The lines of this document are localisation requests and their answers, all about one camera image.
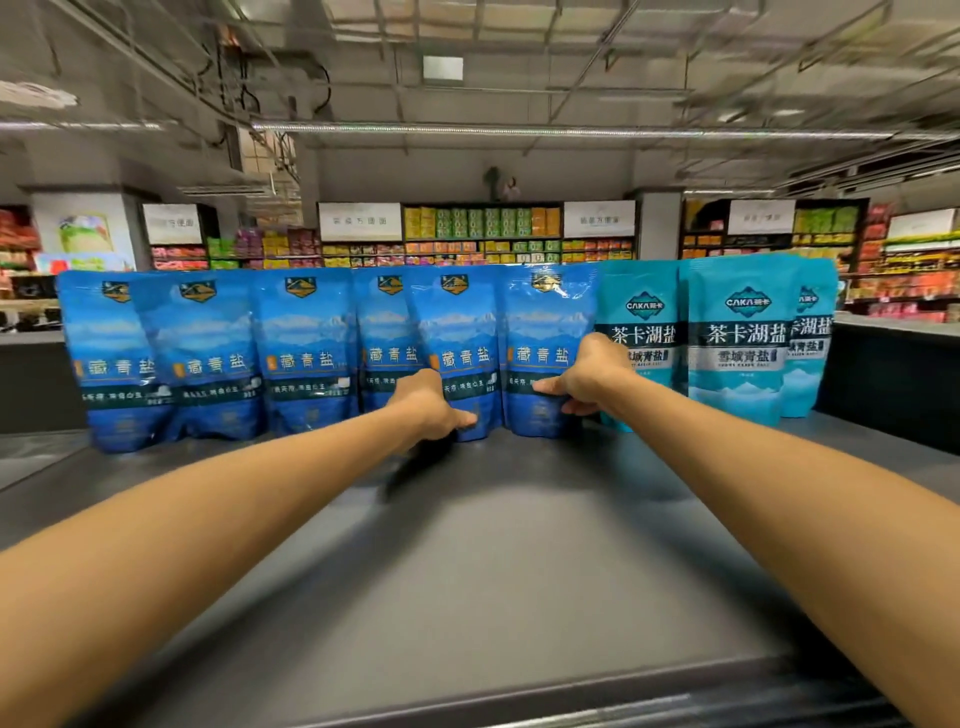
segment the checkout counter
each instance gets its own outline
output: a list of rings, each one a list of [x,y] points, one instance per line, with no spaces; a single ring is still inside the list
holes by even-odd
[[[837,327],[821,409],[855,384],[854,337],[893,335],[853,326]],[[27,366],[30,347],[52,348],[49,366]],[[958,352],[944,354],[954,372]],[[55,361],[69,376],[57,342],[0,346],[7,387],[25,386],[6,374],[16,361],[22,376]],[[69,395],[51,381],[72,379],[45,397]],[[960,502],[948,448],[821,412],[782,428]],[[0,438],[0,547],[237,447],[110,457],[77,433]],[[71,725],[908,725],[634,436],[501,429],[442,449],[350,488]]]

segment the yellow package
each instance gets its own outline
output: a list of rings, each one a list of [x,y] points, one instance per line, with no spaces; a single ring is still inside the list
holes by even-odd
[[[403,234],[407,240],[416,240],[420,235],[420,208],[405,207],[403,209]]]

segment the mountain logo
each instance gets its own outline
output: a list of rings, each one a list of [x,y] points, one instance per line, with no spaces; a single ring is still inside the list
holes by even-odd
[[[663,301],[644,291],[639,296],[634,296],[627,301],[627,310],[646,321],[651,316],[656,316],[663,311]]]
[[[754,314],[765,311],[772,302],[763,291],[756,291],[748,285],[742,291],[732,294],[725,303],[733,313],[749,319]]]
[[[447,293],[452,293],[454,296],[459,296],[461,293],[470,288],[469,277],[458,274],[455,276],[440,276],[440,287]]]
[[[296,278],[284,279],[284,281],[286,282],[287,293],[299,299],[305,299],[311,293],[317,292],[317,279],[315,278],[297,276]]]
[[[805,285],[800,287],[800,302],[797,304],[797,312],[803,313],[808,308],[813,307],[820,301],[817,292]]]
[[[560,284],[563,282],[563,278],[556,273],[535,273],[530,277],[530,285],[541,293],[555,291],[560,288]]]
[[[130,301],[130,284],[121,280],[105,280],[101,286],[104,296],[111,301],[128,303]]]
[[[206,303],[217,295],[217,283],[214,280],[198,280],[195,283],[181,283],[180,295],[188,301]]]
[[[377,276],[376,287],[388,296],[395,296],[403,290],[403,280],[400,276]]]

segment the finger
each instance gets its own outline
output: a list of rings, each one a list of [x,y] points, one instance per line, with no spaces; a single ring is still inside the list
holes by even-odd
[[[565,395],[566,388],[558,376],[552,376],[549,379],[538,379],[534,382],[534,392],[540,392],[542,395]]]
[[[473,412],[466,412],[462,409],[454,409],[454,414],[456,415],[456,427],[457,429],[464,429],[465,427],[473,427],[477,424],[477,416]]]

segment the teal salt bag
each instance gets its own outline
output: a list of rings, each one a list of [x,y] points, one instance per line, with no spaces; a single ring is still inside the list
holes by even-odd
[[[615,260],[600,263],[593,330],[630,352],[636,372],[672,387],[680,337],[676,260]],[[606,415],[604,422],[630,431]]]
[[[780,419],[800,285],[793,255],[689,264],[689,396],[762,425]]]
[[[252,275],[159,273],[131,286],[157,373],[173,385],[175,426],[191,437],[250,440],[263,430]]]
[[[690,261],[677,262],[677,331],[680,341],[677,344],[677,366],[674,367],[673,388],[682,395],[687,394],[687,347],[689,336],[690,308]]]
[[[444,396],[477,424],[457,440],[487,437],[502,422],[497,371],[495,272],[483,267],[404,269],[404,292]]]
[[[93,444],[132,452],[165,436],[174,414],[169,386],[133,307],[136,273],[64,271],[57,276],[66,346],[80,385]]]
[[[503,272],[506,320],[507,422],[525,437],[561,437],[580,419],[561,412],[564,398],[535,392],[538,379],[559,376],[576,359],[580,340],[593,329],[597,268],[525,265]]]
[[[800,298],[783,368],[783,417],[806,417],[827,366],[840,277],[827,258],[799,258]]]
[[[289,435],[351,417],[357,344],[350,271],[257,272],[253,303],[271,429]]]
[[[360,327],[360,392],[365,412],[379,409],[396,381],[425,366],[417,325],[403,294],[408,268],[362,268],[353,274]]]

